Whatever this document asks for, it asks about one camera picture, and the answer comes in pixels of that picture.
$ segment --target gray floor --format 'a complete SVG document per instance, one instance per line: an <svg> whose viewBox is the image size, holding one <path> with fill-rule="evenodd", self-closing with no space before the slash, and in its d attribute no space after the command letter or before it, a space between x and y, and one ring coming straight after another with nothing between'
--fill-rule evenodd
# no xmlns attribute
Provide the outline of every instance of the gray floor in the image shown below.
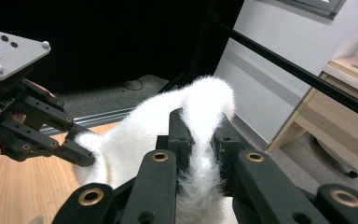
<svg viewBox="0 0 358 224"><path fill-rule="evenodd" d="M67 113L76 119L82 119L109 111L134 108L143 100L158 94L167 83L165 79L147 75L108 89L57 94L65 101ZM254 140L252 135L242 137L251 144ZM348 171L335 162L309 133L269 155L298 187L313 194L322 184L329 183L358 190L358 177L346 176Z"/></svg>

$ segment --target fluffy white fabric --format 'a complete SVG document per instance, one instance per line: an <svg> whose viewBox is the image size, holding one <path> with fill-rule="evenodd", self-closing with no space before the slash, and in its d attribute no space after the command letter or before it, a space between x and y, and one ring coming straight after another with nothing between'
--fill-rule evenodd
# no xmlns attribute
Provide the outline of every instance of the fluffy white fabric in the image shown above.
<svg viewBox="0 0 358 224"><path fill-rule="evenodd" d="M224 180L210 141L224 115L232 119L235 104L233 90L217 77L201 77L180 90L142 102L107 133L79 134L78 144L96 158L91 167L74 166L79 183L98 182L116 188L135 177L145 153L155 149L157 136L168 135L170 113L180 107L194 145L188 170L178 182L176 223L222 223Z"/></svg>

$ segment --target chair wheel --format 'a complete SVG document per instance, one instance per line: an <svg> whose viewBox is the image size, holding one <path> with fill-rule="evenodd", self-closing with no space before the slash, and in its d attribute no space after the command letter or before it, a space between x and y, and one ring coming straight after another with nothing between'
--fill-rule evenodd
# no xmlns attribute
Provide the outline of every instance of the chair wheel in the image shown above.
<svg viewBox="0 0 358 224"><path fill-rule="evenodd" d="M350 172L348 172L348 177L356 178L356 177L358 177L358 172L350 171Z"/></svg>

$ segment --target wooden cabinet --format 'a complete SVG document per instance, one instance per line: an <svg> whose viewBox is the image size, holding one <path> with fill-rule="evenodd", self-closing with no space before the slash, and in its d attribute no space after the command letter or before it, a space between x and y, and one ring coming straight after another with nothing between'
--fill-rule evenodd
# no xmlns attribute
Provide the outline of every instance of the wooden cabinet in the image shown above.
<svg viewBox="0 0 358 224"><path fill-rule="evenodd" d="M358 98L358 57L330 62L321 78ZM358 114L311 89L268 147L268 152L304 132L315 136L330 154L358 168Z"/></svg>

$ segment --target white mounting plate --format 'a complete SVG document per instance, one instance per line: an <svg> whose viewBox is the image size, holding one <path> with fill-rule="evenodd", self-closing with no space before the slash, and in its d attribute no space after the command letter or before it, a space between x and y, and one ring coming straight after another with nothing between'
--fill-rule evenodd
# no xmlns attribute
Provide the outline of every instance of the white mounting plate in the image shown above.
<svg viewBox="0 0 358 224"><path fill-rule="evenodd" d="M7 41L1 39L3 35L7 37ZM0 32L0 81L39 60L50 50L47 41L39 42Z"/></svg>

